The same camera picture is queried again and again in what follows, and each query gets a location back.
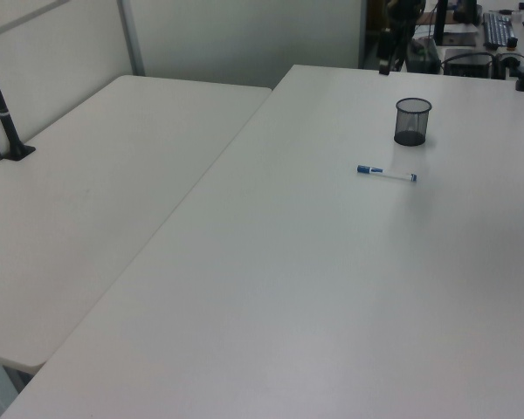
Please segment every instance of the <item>keyboard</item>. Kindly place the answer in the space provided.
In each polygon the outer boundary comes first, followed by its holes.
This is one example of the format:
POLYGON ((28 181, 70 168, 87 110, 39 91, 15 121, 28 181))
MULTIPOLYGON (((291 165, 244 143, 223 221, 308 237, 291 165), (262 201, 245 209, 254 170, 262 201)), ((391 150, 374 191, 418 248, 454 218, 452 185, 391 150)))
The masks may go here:
POLYGON ((486 34, 486 48, 497 49, 500 46, 507 46, 507 40, 514 38, 510 18, 497 13, 483 14, 483 30, 486 34))

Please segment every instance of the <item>black mesh cup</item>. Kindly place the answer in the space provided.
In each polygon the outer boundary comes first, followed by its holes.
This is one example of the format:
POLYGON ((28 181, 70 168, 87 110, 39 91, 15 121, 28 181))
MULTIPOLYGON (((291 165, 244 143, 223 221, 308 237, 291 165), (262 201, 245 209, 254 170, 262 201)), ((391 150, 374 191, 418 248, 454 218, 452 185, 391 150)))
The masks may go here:
POLYGON ((419 146, 425 142, 427 120, 432 105, 425 99, 407 98, 396 103, 396 133, 394 141, 403 146, 419 146))

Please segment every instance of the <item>table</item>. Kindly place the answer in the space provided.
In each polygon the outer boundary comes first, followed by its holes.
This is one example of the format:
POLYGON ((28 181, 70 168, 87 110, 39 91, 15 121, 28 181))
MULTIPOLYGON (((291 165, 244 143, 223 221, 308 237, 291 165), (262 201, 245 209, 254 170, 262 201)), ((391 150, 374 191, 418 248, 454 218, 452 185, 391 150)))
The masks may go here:
POLYGON ((295 66, 3 418, 59 412, 524 418, 524 93, 295 66))
MULTIPOLYGON (((518 10, 518 1, 509 1, 509 0, 489 0, 484 2, 479 2, 479 4, 483 7, 483 12, 488 13, 490 10, 502 10, 502 9, 510 9, 510 10, 518 10)), ((430 2, 428 1, 425 7, 426 11, 431 11, 433 7, 435 6, 436 2, 430 2)), ((524 10, 522 12, 522 20, 524 20, 524 10)), ((524 55, 524 26, 522 23, 516 23, 513 22, 513 30, 514 35, 518 38, 518 45, 516 48, 516 51, 513 51, 514 53, 522 54, 524 55)), ((441 60, 445 59, 445 53, 447 49, 463 49, 463 50, 474 50, 475 52, 484 52, 487 51, 486 48, 483 46, 483 43, 485 42, 485 34, 483 30, 483 25, 480 24, 478 26, 478 34, 476 36, 476 46, 439 46, 438 47, 438 56, 441 60)), ((509 51, 507 51, 507 48, 499 48, 496 52, 494 51, 488 51, 492 54, 505 54, 509 51)))
POLYGON ((0 363, 51 357, 269 92, 122 77, 0 161, 0 363))

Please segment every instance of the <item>pen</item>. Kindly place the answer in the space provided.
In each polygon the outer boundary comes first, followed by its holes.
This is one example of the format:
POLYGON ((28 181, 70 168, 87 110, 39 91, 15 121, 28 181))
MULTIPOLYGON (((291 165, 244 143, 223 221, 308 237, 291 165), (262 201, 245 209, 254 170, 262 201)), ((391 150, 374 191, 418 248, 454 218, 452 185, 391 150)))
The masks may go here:
POLYGON ((363 166, 361 164, 357 166, 357 172, 366 173, 367 175, 379 175, 379 176, 393 177, 394 179, 403 179, 405 181, 411 181, 411 182, 415 182, 417 180, 417 175, 414 175, 413 173, 389 172, 381 168, 371 168, 369 166, 363 166))

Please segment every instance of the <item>blue marker cap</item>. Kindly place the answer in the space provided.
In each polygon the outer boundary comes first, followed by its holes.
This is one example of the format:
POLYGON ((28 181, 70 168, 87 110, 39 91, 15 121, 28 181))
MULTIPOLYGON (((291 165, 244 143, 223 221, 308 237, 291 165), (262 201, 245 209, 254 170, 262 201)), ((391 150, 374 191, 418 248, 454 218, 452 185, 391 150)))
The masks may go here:
POLYGON ((361 164, 357 166, 357 172, 358 173, 370 173, 370 167, 369 166, 362 166, 361 164))

